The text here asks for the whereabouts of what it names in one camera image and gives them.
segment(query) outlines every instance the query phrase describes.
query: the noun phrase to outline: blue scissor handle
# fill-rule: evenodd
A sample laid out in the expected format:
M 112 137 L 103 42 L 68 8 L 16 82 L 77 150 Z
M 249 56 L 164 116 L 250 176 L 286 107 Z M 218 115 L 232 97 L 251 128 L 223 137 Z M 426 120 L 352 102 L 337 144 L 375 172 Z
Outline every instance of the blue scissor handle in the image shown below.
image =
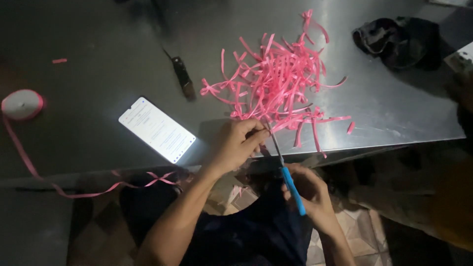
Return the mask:
M 294 186 L 294 182 L 292 181 L 291 174 L 289 173 L 289 169 L 287 167 L 282 168 L 282 176 L 284 177 L 284 183 L 288 187 L 289 192 L 291 192 L 291 196 L 296 200 L 297 208 L 299 209 L 300 216 L 306 215 L 306 209 L 302 204 L 302 199 L 300 198 L 299 192 L 297 192 L 296 186 Z

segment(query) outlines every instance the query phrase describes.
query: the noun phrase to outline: phone screen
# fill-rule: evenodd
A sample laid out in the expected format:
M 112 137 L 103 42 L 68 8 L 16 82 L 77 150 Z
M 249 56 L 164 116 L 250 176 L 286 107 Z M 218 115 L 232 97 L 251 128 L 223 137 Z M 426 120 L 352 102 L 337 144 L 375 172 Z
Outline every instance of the phone screen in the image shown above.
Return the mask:
M 194 135 L 144 97 L 140 97 L 118 121 L 174 164 L 196 140 Z

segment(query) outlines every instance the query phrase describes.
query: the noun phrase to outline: hand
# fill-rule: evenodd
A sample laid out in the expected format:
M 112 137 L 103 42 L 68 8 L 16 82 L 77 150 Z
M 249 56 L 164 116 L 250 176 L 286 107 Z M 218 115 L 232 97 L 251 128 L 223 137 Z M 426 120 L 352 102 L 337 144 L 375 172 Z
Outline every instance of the hand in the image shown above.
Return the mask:
M 332 202 L 328 194 L 327 184 L 309 168 L 299 164 L 286 164 L 291 173 L 294 185 L 298 190 L 307 215 L 314 223 L 315 229 L 327 235 L 339 233 L 341 230 L 333 211 Z M 295 206 L 291 193 L 284 184 L 282 186 L 284 198 Z
M 473 113 L 473 71 L 456 73 L 444 87 L 454 101 Z
M 255 132 L 246 138 L 249 132 Z M 221 128 L 211 160 L 204 167 L 216 176 L 240 167 L 254 152 L 260 152 L 260 145 L 270 136 L 269 131 L 257 119 L 229 121 Z

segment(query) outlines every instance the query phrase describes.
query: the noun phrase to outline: stainless steel table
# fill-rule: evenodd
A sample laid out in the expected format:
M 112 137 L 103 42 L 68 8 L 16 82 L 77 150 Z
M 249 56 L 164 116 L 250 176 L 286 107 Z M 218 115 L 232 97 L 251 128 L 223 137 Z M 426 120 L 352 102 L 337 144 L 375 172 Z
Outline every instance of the stainless steel table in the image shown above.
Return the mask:
M 452 74 L 449 69 L 394 74 L 359 51 L 351 31 L 376 18 L 417 16 L 440 23 L 443 37 L 459 48 L 473 39 L 473 17 L 467 10 L 428 6 L 423 0 L 174 0 L 160 5 L 197 90 L 201 78 L 222 81 L 222 48 L 230 73 L 236 67 L 231 52 L 244 50 L 240 36 L 252 48 L 265 32 L 295 40 L 302 32 L 300 14 L 313 9 L 313 18 L 331 40 L 322 53 L 325 82 L 334 84 L 345 75 L 348 80 L 307 96 L 327 117 L 351 115 L 356 122 L 351 135 L 346 134 L 349 121 L 320 124 L 325 151 L 464 137 L 456 105 L 441 89 Z M 198 95 L 194 103 L 185 100 L 151 25 L 152 14 L 147 0 L 0 3 L 0 55 L 47 100 L 39 117 L 14 124 L 40 174 L 167 164 L 117 121 L 140 95 L 204 141 L 211 141 L 228 117 L 230 107 L 210 95 Z M 315 30 L 312 36 L 323 42 Z M 63 57 L 67 63 L 51 64 Z M 0 88 L 2 98 L 13 90 Z M 280 131 L 277 137 L 283 154 L 316 151 L 308 124 L 302 148 L 293 148 L 293 131 Z M 271 142 L 268 148 L 274 152 Z M 30 176 L 3 126 L 0 166 L 0 178 Z

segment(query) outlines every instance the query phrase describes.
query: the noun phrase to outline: black cloth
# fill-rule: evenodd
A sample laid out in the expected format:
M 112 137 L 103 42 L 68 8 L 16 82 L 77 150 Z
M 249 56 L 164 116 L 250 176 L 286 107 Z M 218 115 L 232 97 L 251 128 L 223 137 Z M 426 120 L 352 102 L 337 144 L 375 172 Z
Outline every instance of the black cloth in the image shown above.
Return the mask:
M 421 18 L 379 18 L 356 28 L 353 41 L 364 53 L 380 57 L 391 70 L 412 66 L 436 70 L 442 64 L 437 23 Z
M 181 265 L 305 265 L 312 226 L 287 207 L 281 184 L 281 179 L 272 181 L 260 198 L 235 214 L 202 213 Z M 120 206 L 138 247 L 176 198 L 173 186 L 164 182 L 122 190 Z

